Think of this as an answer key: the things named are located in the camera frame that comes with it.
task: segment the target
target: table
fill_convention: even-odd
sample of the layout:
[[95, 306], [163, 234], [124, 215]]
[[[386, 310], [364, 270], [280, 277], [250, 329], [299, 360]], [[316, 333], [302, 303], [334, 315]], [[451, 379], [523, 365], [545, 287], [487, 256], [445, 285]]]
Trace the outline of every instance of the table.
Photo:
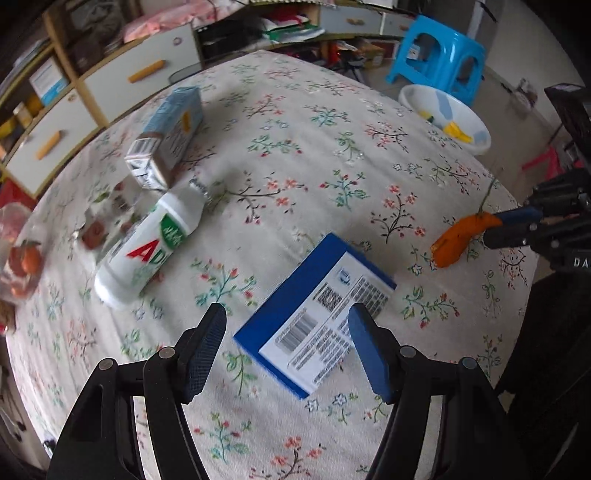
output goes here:
[[[185, 409], [211, 478], [363, 478], [390, 406], [371, 391], [356, 354], [300, 401], [232, 340], [328, 232], [397, 282], [378, 324], [431, 358], [470, 355], [498, 380], [537, 256], [474, 239], [457, 264], [437, 270], [429, 253], [449, 224], [477, 210], [491, 181], [477, 160], [396, 101], [280, 54], [250, 54], [180, 85], [200, 86], [205, 115], [181, 177], [209, 185], [213, 200], [138, 301], [121, 312], [101, 304], [71, 235], [89, 202], [128, 174], [123, 156], [170, 90], [85, 147], [33, 214], [53, 244], [8, 348], [42, 438], [59, 435], [100, 359], [137, 361], [173, 345], [218, 301], [228, 330], [203, 393]], [[499, 184], [485, 203], [489, 211], [516, 205]], [[139, 401], [136, 412], [145, 470], [158, 478]], [[428, 476], [438, 429], [431, 418], [417, 478]]]

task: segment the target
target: bag of tomatoes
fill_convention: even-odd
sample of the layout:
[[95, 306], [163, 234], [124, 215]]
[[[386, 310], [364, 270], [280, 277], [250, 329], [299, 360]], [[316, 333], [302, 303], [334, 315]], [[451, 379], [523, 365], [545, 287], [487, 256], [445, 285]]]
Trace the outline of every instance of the bag of tomatoes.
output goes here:
[[4, 212], [13, 205], [0, 209], [0, 298], [18, 303], [30, 298], [39, 284], [47, 231], [32, 219], [15, 222], [13, 212]]

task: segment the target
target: orange pepper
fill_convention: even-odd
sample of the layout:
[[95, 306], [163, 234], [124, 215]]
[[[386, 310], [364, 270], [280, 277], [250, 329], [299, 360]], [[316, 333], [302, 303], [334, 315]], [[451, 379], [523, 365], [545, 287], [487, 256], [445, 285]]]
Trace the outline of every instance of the orange pepper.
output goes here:
[[457, 262], [470, 240], [485, 230], [501, 226], [503, 222], [488, 212], [476, 213], [458, 220], [431, 245], [431, 255], [439, 268]]

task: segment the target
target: blue plastic stool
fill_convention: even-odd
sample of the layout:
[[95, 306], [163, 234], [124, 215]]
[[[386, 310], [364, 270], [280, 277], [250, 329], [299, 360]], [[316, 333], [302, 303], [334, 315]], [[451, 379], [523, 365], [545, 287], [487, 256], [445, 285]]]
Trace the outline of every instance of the blue plastic stool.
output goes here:
[[[409, 60], [407, 54], [420, 34], [431, 35], [436, 42], [425, 60]], [[466, 83], [457, 76], [467, 59], [472, 59], [472, 71]], [[386, 80], [394, 83], [402, 75], [413, 83], [443, 90], [470, 106], [480, 85], [484, 69], [485, 50], [471, 38], [441, 23], [420, 15], [408, 29]]]

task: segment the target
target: wooden handle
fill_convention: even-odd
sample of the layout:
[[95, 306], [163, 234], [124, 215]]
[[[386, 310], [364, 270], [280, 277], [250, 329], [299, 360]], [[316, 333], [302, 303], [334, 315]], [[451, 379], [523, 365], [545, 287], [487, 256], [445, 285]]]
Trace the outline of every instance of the wooden handle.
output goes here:
[[37, 160], [41, 160], [45, 157], [53, 148], [59, 143], [61, 140], [61, 130], [58, 130], [54, 133], [51, 138], [47, 141], [45, 145], [43, 145], [39, 150], [37, 150]]
[[139, 82], [140, 80], [149, 77], [153, 73], [162, 70], [165, 65], [166, 62], [164, 60], [155, 61], [152, 65], [148, 65], [146, 68], [141, 69], [139, 72], [135, 72], [131, 77], [128, 77], [127, 80], [129, 83]]

